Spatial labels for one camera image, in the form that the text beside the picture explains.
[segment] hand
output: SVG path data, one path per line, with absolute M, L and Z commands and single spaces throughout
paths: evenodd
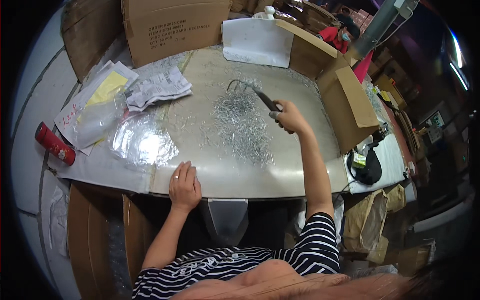
M 195 176 L 197 168 L 192 163 L 181 162 L 170 178 L 168 193 L 172 201 L 172 209 L 189 213 L 202 198 L 202 187 Z
M 282 112 L 277 113 L 274 119 L 285 131 L 290 134 L 294 132 L 301 134 L 312 129 L 295 104 L 285 100 L 275 100 L 273 103 L 283 107 Z

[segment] fluorescent light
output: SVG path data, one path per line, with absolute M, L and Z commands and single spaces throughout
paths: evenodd
M 450 63 L 450 67 L 452 67 L 452 69 L 455 71 L 455 74 L 457 75 L 457 77 L 460 79 L 460 82 L 463 84 L 463 88 L 468 91 L 468 88 L 467 88 L 467 85 L 465 84 L 465 82 L 463 81 L 462 77 L 460 77 L 460 74 L 458 73 L 458 71 L 456 70 L 455 66 Z
M 458 41 L 456 40 L 456 36 L 453 34 L 453 42 L 455 43 L 455 52 L 456 52 L 456 64 L 459 68 L 462 68 L 462 52 L 460 51 L 460 46 L 458 45 Z

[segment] red shirt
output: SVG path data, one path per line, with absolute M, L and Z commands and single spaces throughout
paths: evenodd
M 335 48 L 342 54 L 347 51 L 348 42 L 344 40 L 338 40 L 338 29 L 336 27 L 327 27 L 320 31 L 319 34 L 324 38 L 324 42 L 331 42 Z

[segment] pole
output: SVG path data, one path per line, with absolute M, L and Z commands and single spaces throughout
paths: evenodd
M 380 38 L 382 38 L 388 27 L 398 16 L 398 11 L 393 6 L 395 1 L 385 0 L 383 2 L 365 32 L 349 47 L 348 52 L 345 54 L 346 56 L 362 60 L 377 45 Z

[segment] person's right hand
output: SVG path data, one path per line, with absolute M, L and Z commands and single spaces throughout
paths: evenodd
M 278 125 L 283 127 L 285 131 L 290 134 L 294 132 L 300 134 L 311 129 L 295 104 L 285 100 L 275 100 L 273 103 L 280 104 L 283 107 L 282 112 L 275 119 L 279 121 Z

